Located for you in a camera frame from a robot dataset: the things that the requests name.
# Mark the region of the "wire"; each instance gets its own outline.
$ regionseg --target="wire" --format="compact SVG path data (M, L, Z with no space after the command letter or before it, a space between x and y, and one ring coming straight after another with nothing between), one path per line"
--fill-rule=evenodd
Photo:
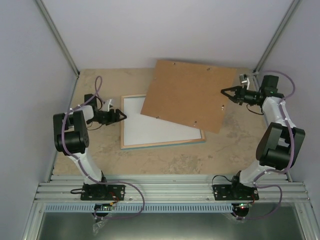
M214 184L214 179L216 178L216 177L223 177L223 178L225 178L228 182L232 182L231 180L229 180L226 176L224 176L224 175L215 175L213 178L212 178L212 181L211 181L211 185L213 185Z
M285 114L285 111L284 111L284 101L288 98L290 98L296 91L296 85L295 85L295 82L293 81L293 79L291 77L289 77L287 74L285 74L284 72L281 72L281 71L278 71L278 70L266 70L266 71L263 71L263 73L276 73L276 74L280 74L284 77L286 77L292 84L292 92L288 95L288 96L284 96L280 103L279 103L279 110L280 110L280 113L281 113L281 116L288 128L288 131L289 131L289 136L290 136L290 159L289 159L289 163L288 165L286 166L286 168L283 170L283 171L278 171L278 170L273 170L273 169L267 169L266 171L263 171L261 172L258 176L256 176L253 180L253 185L257 188L257 189L267 189L267 188L272 188L272 187L276 187L280 190L280 199L279 199L279 202L278 204L276 205L276 207L269 213L267 213L266 215L263 215L263 216L255 216L255 217L242 217L242 216L237 216L237 214L235 212L233 212L233 215L238 219L238 220L244 220L244 219L249 219L249 220L258 220L258 219L264 219L264 218L267 218L271 215L273 215L281 206L281 202L282 202L282 198L283 198L283 191L281 189L281 187L279 185L276 185L276 184L272 184L272 185L266 185L266 186L258 186L256 184L257 180L259 178L261 178L263 175L265 175L266 173L269 173L269 172L274 172L274 173L278 173L278 174L285 174L290 168L291 168L291 165L294 161L294 156L295 156L295 139L294 139L294 133L292 132L292 129L291 129L291 126L288 122L287 117L286 117L286 114Z
M258 112L255 112L255 111L252 111L251 109L249 109L249 103L246 105L246 109L249 110L249 112L253 113L253 114L257 114L257 115L265 115L263 112L262 112L262 108L261 108L261 113L258 113Z
M71 194L82 194L82 188L72 189L70 191Z
M97 87L97 82L98 80L100 79L100 84L99 86ZM129 215L129 216L118 216L118 217L108 217L108 216L105 216L103 217L104 219L130 219L130 218L133 218L133 217L136 217L138 215L140 215L143 210L145 209L145 205L146 205L146 201L145 201L145 197L144 195L142 194L142 192L140 191L139 188L137 188L135 185L133 185L132 183L129 183L129 182L125 182L125 181L109 181L109 182L100 182L98 180L95 180L94 178L92 178L87 172L86 170L84 169L80 159L72 154L68 149L67 149L67 146L66 146L66 139L65 139L65 127L66 127L66 124L67 124L67 119L68 119L68 116L70 113L80 109L82 106L86 105L87 103L89 103L92 99L94 99L94 97L98 97L100 98L98 92L102 86L102 77L101 76L97 76L96 79L95 79L95 82L94 82L94 89L95 89L95 93L87 100L85 101L84 103L82 103L81 105L78 105L76 106L75 108L70 108L66 114L64 115L64 118L63 118L63 121L62 121L62 131L61 131L61 142L62 142L62 146L63 146L63 149L64 151L66 152L67 155L73 157L76 159L81 171L83 172L83 174L89 179L91 180L92 182L96 183L96 184L101 184L101 185L110 185L110 184L125 184L125 185L129 185L131 186L132 188L134 188L135 190L137 190L137 192L140 194L141 198L142 198L142 207L140 209L140 211L138 211L137 213L133 214L133 215ZM99 216L96 215L96 212L94 212L94 217L95 218L101 218Z
M252 199L253 199L253 201L251 202L251 204L253 205L253 204L255 204L256 199L255 199L255 196L254 196L253 194L251 195L251 197L252 197Z
M119 202L119 198L111 191L109 192L112 195L113 199L116 199L116 201L114 201L113 203L116 204L117 202Z
M102 109L102 107L104 106L104 103L102 102L102 99L101 99L101 97L97 97L97 99L99 100L99 102L100 102L100 108L98 108L98 110L101 110Z
M97 129L101 128L102 126L103 126L103 124L101 124L100 126L94 128L94 129L89 129L89 128L87 128L87 130L88 130L88 131L94 131L94 130L97 130Z

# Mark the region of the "brown board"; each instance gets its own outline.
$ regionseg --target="brown board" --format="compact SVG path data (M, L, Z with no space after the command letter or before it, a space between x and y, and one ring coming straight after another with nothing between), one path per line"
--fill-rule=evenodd
M141 114L219 133L235 68L158 60Z

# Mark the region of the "gray wall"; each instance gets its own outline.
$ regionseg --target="gray wall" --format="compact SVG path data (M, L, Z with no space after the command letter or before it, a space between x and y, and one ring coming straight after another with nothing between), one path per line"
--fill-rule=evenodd
M75 76L32 0L0 4L0 238L19 240Z
M296 92L287 100L287 109L305 140L291 170L293 179L304 181L320 223L320 1L304 0L268 58L264 69L287 73L296 83ZM288 94L291 84L280 78L279 90Z
M75 64L254 68L292 0L44 0Z

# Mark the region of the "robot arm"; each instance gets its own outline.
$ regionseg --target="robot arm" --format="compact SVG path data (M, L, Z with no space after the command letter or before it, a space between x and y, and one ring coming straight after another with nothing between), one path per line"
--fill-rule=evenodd
M255 154L257 161L254 161L245 170L239 171L232 178L230 186L222 188L221 185L214 185L216 200L219 200L221 196L223 200L259 199L258 190L255 188L255 184L258 183L255 182L257 177L262 172L272 174L273 172L270 170L282 171L290 163L291 141L286 121L291 127L294 139L293 162L289 167L291 168L295 164L306 134L303 129L297 128L291 121L286 110L286 101L283 100L284 95L278 93L278 80L277 76L264 76L259 91L249 90L247 85L221 90L221 93L234 103L260 106L269 126L257 146ZM249 82L248 76L241 75L240 82ZM229 91L234 92L234 95L228 94Z
M84 101L91 98L92 94L84 96ZM107 101L101 108L108 109L109 111L99 110L97 107L97 97L94 97L87 105L82 106L78 110L68 115L66 119L64 131L65 145L68 151L75 155L77 158L68 155L65 152L62 144L62 126L65 113L55 114L53 116L53 132L54 132L54 144L58 152L64 153L70 158L82 175L85 177L84 185L82 187L82 200L105 200L109 197L108 188L112 185L96 184L90 180L84 174L84 171L97 182L106 182L102 171L93 162L92 157L88 151L89 147L89 135L87 130L87 124L92 122L98 122L102 125L110 125L112 123L120 122L127 118L119 109L111 109L111 101Z

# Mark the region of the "stone-patterned surface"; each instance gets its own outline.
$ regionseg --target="stone-patterned surface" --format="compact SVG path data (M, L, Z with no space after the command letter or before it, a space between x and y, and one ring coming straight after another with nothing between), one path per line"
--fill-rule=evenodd
M83 70L72 100L73 107L83 103L84 94L95 91L98 75L103 78L100 96L114 98L115 107L119 108L120 96L147 92L153 69ZM98 123L93 124L92 128L98 126ZM121 150L120 124L116 123L89 131L89 150L105 174L234 174L255 161L256 147L265 129L262 116L250 113L245 105L229 102L220 133L206 132L205 143ZM69 158L59 153L53 174L79 175L80 172Z

